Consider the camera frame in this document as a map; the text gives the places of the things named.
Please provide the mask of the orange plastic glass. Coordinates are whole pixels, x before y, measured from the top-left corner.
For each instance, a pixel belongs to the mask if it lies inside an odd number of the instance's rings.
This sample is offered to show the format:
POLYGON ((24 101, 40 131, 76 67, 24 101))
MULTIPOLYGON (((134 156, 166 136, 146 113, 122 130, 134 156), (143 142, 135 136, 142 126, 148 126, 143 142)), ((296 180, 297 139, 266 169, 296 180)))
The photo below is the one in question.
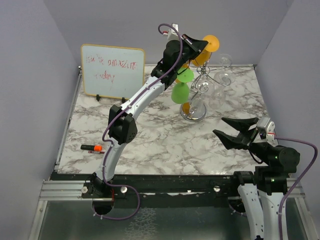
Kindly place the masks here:
POLYGON ((219 39, 214 35, 206 35, 203 40, 208 42, 207 46, 199 56, 191 61, 196 67, 202 66, 205 62, 207 62, 210 59, 211 54, 216 52, 220 47, 219 39))
POLYGON ((189 68, 189 64, 185 63, 182 68, 184 69, 188 69, 189 68))

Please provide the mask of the clear short glass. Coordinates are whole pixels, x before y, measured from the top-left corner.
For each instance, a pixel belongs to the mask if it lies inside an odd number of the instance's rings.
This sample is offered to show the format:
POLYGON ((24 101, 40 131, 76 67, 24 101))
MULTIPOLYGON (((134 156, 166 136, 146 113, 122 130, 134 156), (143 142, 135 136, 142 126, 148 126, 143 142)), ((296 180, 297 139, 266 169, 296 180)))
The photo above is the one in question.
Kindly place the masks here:
POLYGON ((221 68, 214 75, 214 79, 222 79, 226 76, 226 68, 230 67, 233 63, 232 57, 229 54, 221 53, 219 55, 219 62, 221 64, 221 68))

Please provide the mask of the clear wine glass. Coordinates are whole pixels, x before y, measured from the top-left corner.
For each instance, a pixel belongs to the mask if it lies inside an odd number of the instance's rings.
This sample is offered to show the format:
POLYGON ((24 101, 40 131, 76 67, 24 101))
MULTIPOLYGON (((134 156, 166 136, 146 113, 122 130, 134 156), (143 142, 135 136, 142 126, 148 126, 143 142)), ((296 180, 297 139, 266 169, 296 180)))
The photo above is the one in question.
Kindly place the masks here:
POLYGON ((226 87, 230 86, 235 81, 235 78, 232 73, 221 70, 214 75, 213 80, 215 85, 209 97, 208 105, 213 110, 217 110, 226 100, 226 87))

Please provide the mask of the clear tall glass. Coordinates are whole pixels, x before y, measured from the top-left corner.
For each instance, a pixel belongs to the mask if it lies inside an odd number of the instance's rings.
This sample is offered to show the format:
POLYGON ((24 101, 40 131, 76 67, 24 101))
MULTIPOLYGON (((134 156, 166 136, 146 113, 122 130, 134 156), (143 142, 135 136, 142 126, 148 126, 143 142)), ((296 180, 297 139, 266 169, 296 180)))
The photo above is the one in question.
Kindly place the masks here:
POLYGON ((189 110, 186 119, 190 122, 200 122, 207 114, 206 100, 214 89, 214 85, 209 80, 199 80, 191 86, 192 95, 188 100, 189 110))

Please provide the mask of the green plastic wine glass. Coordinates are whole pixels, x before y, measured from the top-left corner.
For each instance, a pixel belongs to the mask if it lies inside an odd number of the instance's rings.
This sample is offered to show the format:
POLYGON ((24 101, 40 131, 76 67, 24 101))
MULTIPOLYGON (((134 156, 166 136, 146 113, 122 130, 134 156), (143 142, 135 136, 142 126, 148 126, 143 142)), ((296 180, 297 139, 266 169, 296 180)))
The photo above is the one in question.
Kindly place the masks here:
POLYGON ((194 79, 194 72, 189 67, 182 67, 178 71, 178 83, 172 89, 171 99, 176 104, 184 104, 189 98, 190 89, 188 83, 194 79))

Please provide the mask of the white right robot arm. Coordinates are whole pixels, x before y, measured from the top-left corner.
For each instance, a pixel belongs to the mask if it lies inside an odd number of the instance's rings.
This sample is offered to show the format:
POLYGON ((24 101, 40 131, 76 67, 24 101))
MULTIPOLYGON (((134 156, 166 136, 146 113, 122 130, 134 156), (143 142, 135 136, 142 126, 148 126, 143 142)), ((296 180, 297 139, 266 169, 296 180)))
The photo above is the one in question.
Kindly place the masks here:
POLYGON ((287 240, 286 201, 288 177, 297 170, 300 154, 276 145, 275 123, 269 117, 222 121, 238 131, 237 136, 220 130, 213 133, 227 150, 247 150, 260 160, 254 172, 236 171, 229 189, 240 196, 252 240, 287 240))

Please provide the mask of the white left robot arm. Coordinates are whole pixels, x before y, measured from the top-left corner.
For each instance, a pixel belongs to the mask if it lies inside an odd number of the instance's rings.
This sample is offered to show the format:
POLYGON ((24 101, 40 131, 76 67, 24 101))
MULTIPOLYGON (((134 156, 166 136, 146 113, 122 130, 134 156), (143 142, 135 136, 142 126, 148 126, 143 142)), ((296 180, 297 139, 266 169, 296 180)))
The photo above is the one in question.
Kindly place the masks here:
POLYGON ((207 45, 208 41, 193 39, 185 34, 169 40, 161 60, 151 71, 145 84, 121 106, 113 105, 110 108, 108 126, 102 135, 107 150, 99 168, 90 177, 97 196, 106 197, 115 187, 110 180, 114 178, 115 168, 124 148, 138 133, 136 120, 140 113, 177 79, 181 67, 197 58, 207 45))

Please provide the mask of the chrome wine glass rack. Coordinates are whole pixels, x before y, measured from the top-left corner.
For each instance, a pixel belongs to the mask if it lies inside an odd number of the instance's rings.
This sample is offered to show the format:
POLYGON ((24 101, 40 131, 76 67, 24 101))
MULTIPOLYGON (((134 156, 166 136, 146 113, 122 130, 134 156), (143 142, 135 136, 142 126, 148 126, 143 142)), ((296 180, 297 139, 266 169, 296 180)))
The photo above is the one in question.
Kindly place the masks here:
POLYGON ((233 83, 232 77, 225 71, 225 66, 213 68, 205 61, 195 70, 197 77, 190 86, 190 95, 186 103, 180 105, 180 115, 189 122, 202 121, 209 102, 219 107, 224 102, 225 87, 233 83))

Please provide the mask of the yellow framed whiteboard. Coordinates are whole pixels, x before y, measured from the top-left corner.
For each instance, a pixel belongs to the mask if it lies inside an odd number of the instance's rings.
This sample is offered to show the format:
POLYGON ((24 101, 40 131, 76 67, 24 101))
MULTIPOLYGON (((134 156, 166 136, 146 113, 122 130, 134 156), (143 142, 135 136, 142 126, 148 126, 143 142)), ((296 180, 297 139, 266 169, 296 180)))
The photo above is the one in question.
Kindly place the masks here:
POLYGON ((141 48, 83 44, 80 53, 86 95, 130 99, 144 85, 146 55, 141 48))

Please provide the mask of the red marker pen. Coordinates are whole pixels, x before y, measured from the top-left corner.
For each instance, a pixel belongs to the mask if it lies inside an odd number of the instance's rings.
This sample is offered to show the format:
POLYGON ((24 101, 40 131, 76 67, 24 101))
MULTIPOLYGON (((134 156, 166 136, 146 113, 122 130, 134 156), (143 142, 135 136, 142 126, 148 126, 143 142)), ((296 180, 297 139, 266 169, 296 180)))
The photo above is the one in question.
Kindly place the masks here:
POLYGON ((104 154, 103 147, 101 145, 87 145, 82 144, 80 146, 81 150, 88 151, 89 153, 98 153, 98 154, 104 154))

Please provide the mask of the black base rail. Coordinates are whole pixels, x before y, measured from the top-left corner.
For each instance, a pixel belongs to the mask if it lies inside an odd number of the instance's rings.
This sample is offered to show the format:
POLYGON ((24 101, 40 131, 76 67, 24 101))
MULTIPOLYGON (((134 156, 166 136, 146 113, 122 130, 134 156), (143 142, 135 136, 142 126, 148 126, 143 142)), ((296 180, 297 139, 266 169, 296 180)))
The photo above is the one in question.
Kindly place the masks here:
POLYGON ((116 174, 109 193, 93 189, 92 174, 51 176, 50 190, 57 201, 92 202, 96 209, 111 208, 226 208, 241 200, 233 175, 126 175, 116 174))

